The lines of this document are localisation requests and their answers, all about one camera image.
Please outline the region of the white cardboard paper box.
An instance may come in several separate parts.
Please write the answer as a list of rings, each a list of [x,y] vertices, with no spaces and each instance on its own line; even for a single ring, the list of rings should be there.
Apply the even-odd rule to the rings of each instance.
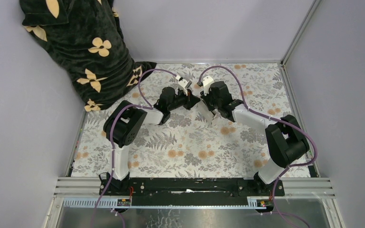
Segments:
[[[200,100],[196,107],[199,111],[199,113],[205,118],[206,122],[208,124],[212,124],[212,121],[215,119],[216,112],[215,111],[209,111],[207,105],[203,100]]]

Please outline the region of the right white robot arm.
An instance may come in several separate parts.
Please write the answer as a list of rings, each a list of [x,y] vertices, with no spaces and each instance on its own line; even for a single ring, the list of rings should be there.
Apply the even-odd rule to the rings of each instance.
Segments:
[[[272,190],[272,182],[309,151],[308,141],[300,132],[296,118],[286,115],[276,119],[257,110],[250,110],[242,100],[232,98],[223,81],[203,79],[198,85],[203,88],[200,94],[206,118],[212,119],[219,112],[221,117],[265,135],[270,159],[255,174],[253,188],[258,195],[267,195]]]

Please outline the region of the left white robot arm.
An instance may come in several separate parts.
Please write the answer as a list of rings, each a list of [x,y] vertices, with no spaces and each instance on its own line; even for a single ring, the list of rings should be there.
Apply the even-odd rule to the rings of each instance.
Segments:
[[[190,110],[200,102],[190,89],[175,91],[165,87],[152,108],[135,105],[123,100],[106,120],[103,131],[113,146],[110,177],[110,189],[116,195],[128,191],[125,178],[129,175],[128,156],[130,144],[134,141],[143,124],[162,125],[171,116],[171,111],[184,107]]]

